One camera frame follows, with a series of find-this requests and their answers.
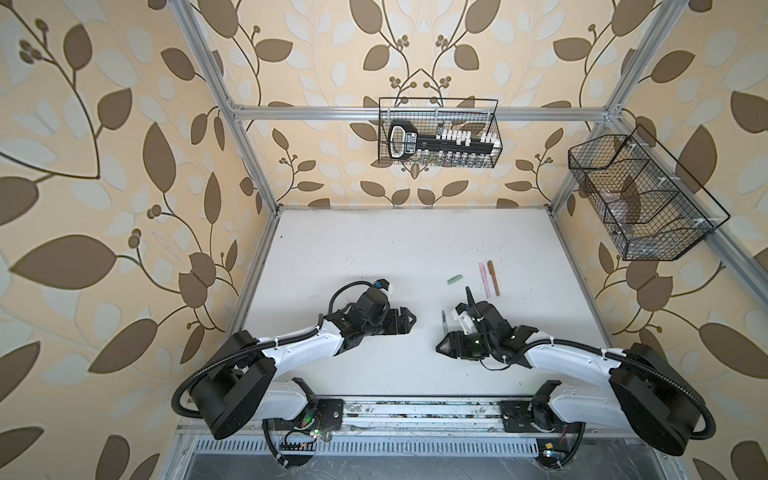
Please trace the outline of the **pink fountain pen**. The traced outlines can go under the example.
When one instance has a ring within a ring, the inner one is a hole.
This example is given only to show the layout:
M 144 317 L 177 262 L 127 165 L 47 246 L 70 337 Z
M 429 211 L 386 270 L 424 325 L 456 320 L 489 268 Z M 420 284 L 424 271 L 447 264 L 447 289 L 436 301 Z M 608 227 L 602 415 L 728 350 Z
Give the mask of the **pink fountain pen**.
M 483 290 L 485 293 L 486 299 L 491 298 L 491 290 L 490 290 L 490 284 L 489 284 L 489 278 L 488 278 L 488 271 L 486 268 L 486 264 L 483 262 L 479 262 L 479 271 L 480 271 L 480 277 L 483 285 Z

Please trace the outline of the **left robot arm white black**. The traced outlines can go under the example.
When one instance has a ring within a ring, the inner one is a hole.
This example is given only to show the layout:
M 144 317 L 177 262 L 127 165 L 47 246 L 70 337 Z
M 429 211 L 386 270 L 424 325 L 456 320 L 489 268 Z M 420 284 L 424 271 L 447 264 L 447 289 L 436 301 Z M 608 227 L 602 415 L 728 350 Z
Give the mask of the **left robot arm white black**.
M 327 310 L 310 328 L 268 339 L 238 331 L 176 388 L 172 411 L 204 421 L 216 440 L 234 435 L 253 420 L 313 418 L 318 400 L 306 381 L 277 379 L 346 353 L 368 337 L 409 334 L 417 317 L 406 307 L 393 307 L 389 292 L 385 279 L 353 281 L 331 296 Z

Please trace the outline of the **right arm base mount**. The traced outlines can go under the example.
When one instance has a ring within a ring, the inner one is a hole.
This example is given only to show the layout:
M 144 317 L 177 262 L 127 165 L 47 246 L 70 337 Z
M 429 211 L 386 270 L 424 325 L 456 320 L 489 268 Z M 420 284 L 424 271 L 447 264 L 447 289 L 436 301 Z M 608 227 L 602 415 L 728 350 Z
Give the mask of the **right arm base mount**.
M 581 422 L 565 423 L 557 419 L 551 412 L 535 414 L 529 400 L 503 400 L 498 403 L 502 429 L 509 434 L 576 434 L 583 424 Z

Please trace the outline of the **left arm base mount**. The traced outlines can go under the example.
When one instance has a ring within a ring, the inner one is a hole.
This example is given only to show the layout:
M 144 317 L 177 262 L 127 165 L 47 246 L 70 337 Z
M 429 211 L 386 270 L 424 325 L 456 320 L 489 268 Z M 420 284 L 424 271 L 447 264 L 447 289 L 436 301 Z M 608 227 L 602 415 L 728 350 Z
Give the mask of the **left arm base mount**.
M 344 406 L 341 398 L 311 400 L 293 419 L 270 419 L 269 426 L 277 431 L 337 431 L 343 423 Z

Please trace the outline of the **brown fountain pen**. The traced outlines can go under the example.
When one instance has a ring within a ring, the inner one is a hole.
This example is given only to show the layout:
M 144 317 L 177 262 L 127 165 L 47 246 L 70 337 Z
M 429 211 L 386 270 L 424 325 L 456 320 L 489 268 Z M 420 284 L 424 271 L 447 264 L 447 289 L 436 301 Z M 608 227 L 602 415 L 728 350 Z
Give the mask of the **brown fountain pen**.
M 500 292 L 500 287 L 499 287 L 499 284 L 498 284 L 498 279 L 497 279 L 496 270 L 495 270 L 493 261 L 491 261 L 491 260 L 487 261 L 487 269 L 488 269 L 488 273 L 489 273 L 489 275 L 491 277 L 491 282 L 492 282 L 492 285 L 493 285 L 493 291 L 494 291 L 495 295 L 497 297 L 499 297 L 501 295 L 501 292 Z

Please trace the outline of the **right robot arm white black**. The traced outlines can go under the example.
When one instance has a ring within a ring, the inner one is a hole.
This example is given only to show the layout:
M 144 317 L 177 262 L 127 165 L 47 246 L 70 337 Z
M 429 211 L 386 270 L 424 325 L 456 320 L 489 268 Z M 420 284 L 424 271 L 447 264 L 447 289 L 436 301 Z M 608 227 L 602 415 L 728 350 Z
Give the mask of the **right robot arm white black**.
M 690 441 L 716 433 L 716 420 L 703 397 L 653 348 L 599 348 L 556 338 L 528 325 L 513 326 L 497 308 L 469 297 L 452 312 L 460 327 L 446 332 L 437 353 L 451 359 L 497 362 L 555 372 L 579 386 L 545 381 L 526 406 L 504 409 L 507 420 L 548 433 L 590 424 L 634 433 L 650 447 L 682 455 Z

